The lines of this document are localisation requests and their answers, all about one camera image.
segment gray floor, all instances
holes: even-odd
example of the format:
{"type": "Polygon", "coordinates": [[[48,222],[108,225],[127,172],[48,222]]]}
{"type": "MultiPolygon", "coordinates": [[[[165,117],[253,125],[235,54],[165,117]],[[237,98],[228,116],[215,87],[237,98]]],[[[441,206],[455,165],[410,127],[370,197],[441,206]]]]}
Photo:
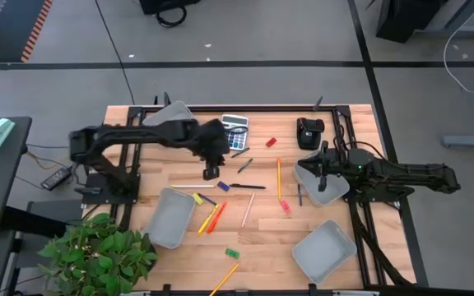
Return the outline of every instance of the gray floor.
{"type": "MultiPolygon", "coordinates": [[[[376,39],[379,1],[365,10],[368,2],[356,0],[374,61],[442,60],[445,38],[415,35],[407,44],[376,39]]],[[[431,26],[442,26],[461,2],[450,1],[431,26]]],[[[343,0],[203,0],[171,30],[143,16],[132,1],[100,0],[100,6],[125,62],[361,59],[343,0]]],[[[474,39],[453,44],[458,49],[450,46],[449,60],[466,54],[474,61],[474,39]]],[[[30,62],[116,61],[93,0],[54,0],[30,62]]],[[[474,68],[453,71],[474,89],[474,68]]],[[[419,189],[411,198],[430,285],[474,289],[474,149],[448,150],[439,143],[446,133],[474,134],[474,95],[461,91],[443,68],[375,72],[399,159],[444,161],[462,184],[450,196],[419,189]]],[[[320,95],[328,104],[372,103],[362,68],[128,69],[127,75],[138,104],[151,104],[164,91],[188,104],[313,103],[320,95]]],[[[100,124],[110,104],[130,104],[118,69],[0,71],[0,116],[30,115],[31,143],[64,145],[71,130],[100,124]]],[[[67,155],[33,151],[57,160],[67,155]]],[[[26,157],[18,172],[35,183],[48,173],[26,157]]],[[[65,198],[78,195],[68,187],[42,192],[16,181],[9,204],[24,208],[28,201],[65,198]]],[[[21,288],[38,292],[42,284],[21,288]]]]}

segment calculator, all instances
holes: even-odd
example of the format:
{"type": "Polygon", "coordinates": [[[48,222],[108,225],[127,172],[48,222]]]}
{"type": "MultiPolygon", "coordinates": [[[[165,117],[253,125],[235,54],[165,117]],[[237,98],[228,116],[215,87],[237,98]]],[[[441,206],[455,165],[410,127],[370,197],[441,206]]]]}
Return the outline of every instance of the calculator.
{"type": "Polygon", "coordinates": [[[228,145],[232,150],[244,150],[246,147],[246,136],[248,132],[240,133],[242,129],[237,127],[248,128],[249,120],[246,117],[232,114],[222,114],[222,124],[224,124],[225,134],[228,139],[228,145]]]}

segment eraser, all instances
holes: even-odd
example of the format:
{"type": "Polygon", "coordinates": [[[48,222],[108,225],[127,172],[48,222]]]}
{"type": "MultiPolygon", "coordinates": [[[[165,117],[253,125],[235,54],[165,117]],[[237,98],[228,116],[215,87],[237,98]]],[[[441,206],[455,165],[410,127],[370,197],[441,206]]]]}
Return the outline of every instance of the eraser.
{"type": "Polygon", "coordinates": [[[226,191],[226,192],[227,192],[228,190],[230,190],[230,186],[224,184],[224,183],[221,182],[221,181],[219,181],[219,183],[217,184],[217,186],[218,186],[220,189],[222,189],[222,190],[224,190],[224,191],[226,191]]]}
{"type": "Polygon", "coordinates": [[[285,210],[285,213],[290,214],[290,207],[286,201],[281,201],[281,206],[283,207],[283,210],[285,210]]]}
{"type": "Polygon", "coordinates": [[[270,141],[267,142],[267,147],[271,147],[275,142],[277,142],[276,138],[270,139],[270,141]]]}
{"type": "Polygon", "coordinates": [[[195,199],[195,201],[197,202],[197,204],[201,205],[204,201],[202,200],[202,198],[197,194],[197,193],[194,193],[193,194],[193,198],[195,199]]]}
{"type": "Polygon", "coordinates": [[[235,259],[239,259],[239,252],[234,251],[232,249],[227,248],[225,254],[235,259]]]}

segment green plant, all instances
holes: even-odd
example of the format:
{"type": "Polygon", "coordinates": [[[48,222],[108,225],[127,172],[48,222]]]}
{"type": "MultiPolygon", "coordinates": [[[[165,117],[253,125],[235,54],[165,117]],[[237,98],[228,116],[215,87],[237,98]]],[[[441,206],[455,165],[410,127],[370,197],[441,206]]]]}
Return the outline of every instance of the green plant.
{"type": "Polygon", "coordinates": [[[68,226],[38,254],[52,258],[50,267],[39,268],[56,280],[60,292],[54,294],[71,296],[130,293],[157,259],[147,234],[119,232],[108,214],[68,226]]]}

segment wooden tabletop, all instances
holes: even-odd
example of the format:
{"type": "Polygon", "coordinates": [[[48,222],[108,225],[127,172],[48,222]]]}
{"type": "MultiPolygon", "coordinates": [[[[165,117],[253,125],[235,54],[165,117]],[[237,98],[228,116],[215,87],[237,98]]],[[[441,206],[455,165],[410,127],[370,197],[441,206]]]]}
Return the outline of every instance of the wooden tabletop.
{"type": "MultiPolygon", "coordinates": [[[[105,124],[124,125],[127,113],[128,106],[109,106],[105,124]]],[[[186,193],[200,192],[217,203],[227,201],[228,205],[216,230],[200,237],[197,236],[197,231],[210,213],[212,205],[204,202],[197,206],[182,244],[174,250],[156,246],[159,260],[150,272],[148,281],[139,280],[135,289],[162,290],[163,284],[171,284],[172,290],[211,290],[235,263],[235,259],[225,255],[228,247],[240,252],[240,266],[221,289],[307,289],[309,279],[295,263],[292,248],[326,220],[335,220],[353,239],[347,204],[338,199],[328,206],[316,207],[307,197],[303,197],[303,206],[299,206],[297,183],[293,177],[295,161],[309,153],[297,146],[295,120],[300,117],[321,118],[325,122],[323,138],[332,143],[332,116],[323,112],[235,114],[249,118],[247,146],[250,150],[234,159],[228,155],[225,166],[220,167],[221,177],[217,180],[202,180],[205,164],[193,157],[188,150],[164,148],[159,145],[142,146],[139,169],[142,181],[139,202],[132,209],[131,229],[143,230],[149,224],[160,191],[171,184],[216,184],[222,181],[226,184],[263,185],[267,189],[255,191],[253,206],[244,228],[240,225],[253,190],[231,188],[224,192],[218,187],[182,190],[186,193]],[[272,137],[277,139],[277,143],[267,148],[265,143],[272,137]],[[277,200],[278,157],[282,159],[282,197],[290,205],[290,214],[285,214],[277,200]],[[253,163],[237,174],[239,167],[250,158],[253,158],[253,163]]],[[[221,113],[194,115],[200,123],[221,117],[221,113]]],[[[371,106],[351,105],[351,117],[356,139],[367,141],[381,150],[371,106]]],[[[117,164],[120,149],[121,146],[112,146],[104,155],[113,164],[117,164]]],[[[100,212],[109,212],[109,206],[99,207],[94,215],[100,212]]],[[[381,203],[373,203],[372,212],[379,246],[402,275],[414,281],[411,259],[397,210],[381,203]]],[[[366,253],[371,279],[375,282],[372,256],[369,251],[366,253]]],[[[349,258],[318,288],[363,288],[357,257],[349,258]]]]}

